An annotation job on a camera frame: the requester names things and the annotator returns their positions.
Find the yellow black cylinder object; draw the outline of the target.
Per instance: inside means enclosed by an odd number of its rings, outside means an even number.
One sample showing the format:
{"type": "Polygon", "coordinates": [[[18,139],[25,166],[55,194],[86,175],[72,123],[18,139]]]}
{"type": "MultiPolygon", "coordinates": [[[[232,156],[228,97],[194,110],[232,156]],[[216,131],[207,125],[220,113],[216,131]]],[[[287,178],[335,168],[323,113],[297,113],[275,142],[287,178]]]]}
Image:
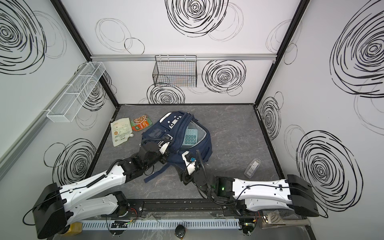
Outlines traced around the yellow black cylinder object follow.
{"type": "Polygon", "coordinates": [[[72,237],[80,234],[83,231],[83,224],[81,222],[75,222],[70,224],[65,233],[61,234],[64,237],[72,237]]]}

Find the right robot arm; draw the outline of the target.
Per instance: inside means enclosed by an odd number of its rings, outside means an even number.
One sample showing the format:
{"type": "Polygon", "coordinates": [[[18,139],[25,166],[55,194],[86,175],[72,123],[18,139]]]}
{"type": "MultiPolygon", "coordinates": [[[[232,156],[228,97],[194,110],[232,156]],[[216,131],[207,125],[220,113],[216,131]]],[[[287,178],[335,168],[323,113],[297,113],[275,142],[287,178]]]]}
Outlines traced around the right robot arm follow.
{"type": "Polygon", "coordinates": [[[179,172],[184,184],[193,183],[208,200],[230,209],[258,212],[289,210],[303,217],[319,217],[313,187],[297,175],[269,182],[209,176],[202,168],[179,172]]]}

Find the navy blue student backpack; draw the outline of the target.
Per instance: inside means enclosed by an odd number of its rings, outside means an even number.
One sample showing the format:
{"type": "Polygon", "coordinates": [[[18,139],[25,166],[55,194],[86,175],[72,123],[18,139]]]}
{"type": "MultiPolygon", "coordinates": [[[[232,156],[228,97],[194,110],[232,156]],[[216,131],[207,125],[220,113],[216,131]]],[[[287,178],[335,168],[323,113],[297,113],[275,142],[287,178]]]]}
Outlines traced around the navy blue student backpack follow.
{"type": "Polygon", "coordinates": [[[200,153],[202,162],[207,162],[213,153],[211,134],[194,115],[187,112],[169,112],[164,115],[158,122],[152,125],[146,132],[142,134],[142,143],[155,142],[161,147],[164,143],[170,142],[166,152],[169,157],[165,162],[165,168],[174,167],[179,175],[182,171],[187,170],[186,164],[182,159],[185,151],[196,154],[196,168],[198,168],[199,159],[197,152],[200,153]],[[194,146],[184,146],[183,140],[186,129],[198,130],[198,142],[194,146]]]}

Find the teal calculator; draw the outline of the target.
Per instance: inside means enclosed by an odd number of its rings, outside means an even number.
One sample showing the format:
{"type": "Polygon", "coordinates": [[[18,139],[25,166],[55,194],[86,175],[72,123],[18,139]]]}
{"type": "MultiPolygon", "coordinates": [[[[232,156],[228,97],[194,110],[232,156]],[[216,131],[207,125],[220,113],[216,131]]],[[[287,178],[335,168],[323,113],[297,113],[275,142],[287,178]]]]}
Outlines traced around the teal calculator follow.
{"type": "Polygon", "coordinates": [[[184,146],[194,146],[198,142],[198,130],[187,128],[183,140],[184,146]]]}

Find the black round knob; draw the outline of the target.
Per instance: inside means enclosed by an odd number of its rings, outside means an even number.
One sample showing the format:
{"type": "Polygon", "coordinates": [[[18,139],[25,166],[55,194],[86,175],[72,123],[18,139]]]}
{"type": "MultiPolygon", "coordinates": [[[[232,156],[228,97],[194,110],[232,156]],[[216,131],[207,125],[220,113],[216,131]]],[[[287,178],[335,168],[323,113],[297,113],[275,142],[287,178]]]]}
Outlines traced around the black round knob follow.
{"type": "Polygon", "coordinates": [[[182,239],[185,237],[186,232],[187,232],[187,230],[186,230],[186,228],[185,228],[183,225],[178,225],[178,226],[175,228],[175,236],[176,236],[178,239],[180,239],[180,240],[182,240],[182,239]]]}

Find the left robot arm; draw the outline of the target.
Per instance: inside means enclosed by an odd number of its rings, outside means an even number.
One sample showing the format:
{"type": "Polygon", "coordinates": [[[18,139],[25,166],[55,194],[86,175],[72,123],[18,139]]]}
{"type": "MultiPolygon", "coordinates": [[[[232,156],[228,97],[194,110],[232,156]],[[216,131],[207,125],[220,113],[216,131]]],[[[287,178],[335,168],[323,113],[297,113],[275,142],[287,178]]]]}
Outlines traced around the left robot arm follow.
{"type": "Polygon", "coordinates": [[[79,182],[46,186],[32,208],[38,239],[53,237],[79,220],[112,214],[123,201],[123,196],[110,194],[98,199],[93,196],[128,183],[142,176],[155,163],[165,161],[169,144],[166,141],[162,143],[159,146],[156,139],[142,143],[138,153],[115,160],[106,171],[79,182]]]}

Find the white cream food pouch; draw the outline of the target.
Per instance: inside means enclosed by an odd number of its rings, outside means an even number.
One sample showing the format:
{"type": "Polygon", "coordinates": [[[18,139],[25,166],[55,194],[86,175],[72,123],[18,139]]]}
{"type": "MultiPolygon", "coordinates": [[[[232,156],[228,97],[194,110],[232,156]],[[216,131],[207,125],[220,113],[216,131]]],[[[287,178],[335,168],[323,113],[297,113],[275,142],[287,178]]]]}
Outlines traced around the white cream food pouch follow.
{"type": "Polygon", "coordinates": [[[133,129],[129,118],[122,118],[110,123],[113,146],[117,147],[133,137],[133,129]]]}

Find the orange green snack packet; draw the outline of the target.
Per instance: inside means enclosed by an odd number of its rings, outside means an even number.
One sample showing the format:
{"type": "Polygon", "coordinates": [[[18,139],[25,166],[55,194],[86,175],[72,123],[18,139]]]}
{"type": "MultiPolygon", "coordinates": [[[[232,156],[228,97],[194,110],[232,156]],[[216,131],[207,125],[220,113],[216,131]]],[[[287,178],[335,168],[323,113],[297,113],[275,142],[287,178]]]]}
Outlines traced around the orange green snack packet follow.
{"type": "Polygon", "coordinates": [[[142,115],[138,118],[131,120],[131,127],[134,132],[142,131],[152,125],[153,123],[148,115],[142,115]]]}

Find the clear plastic pencil case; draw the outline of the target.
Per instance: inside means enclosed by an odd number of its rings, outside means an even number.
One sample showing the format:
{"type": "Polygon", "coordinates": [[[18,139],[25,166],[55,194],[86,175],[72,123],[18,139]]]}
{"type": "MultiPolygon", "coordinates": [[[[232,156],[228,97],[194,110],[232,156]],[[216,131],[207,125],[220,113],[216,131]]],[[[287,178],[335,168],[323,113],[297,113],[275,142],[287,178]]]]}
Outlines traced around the clear plastic pencil case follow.
{"type": "Polygon", "coordinates": [[[245,172],[244,172],[244,175],[247,177],[247,178],[252,178],[253,175],[255,174],[256,170],[258,169],[258,167],[260,166],[260,163],[261,163],[261,160],[259,159],[253,159],[247,166],[245,172]]]}

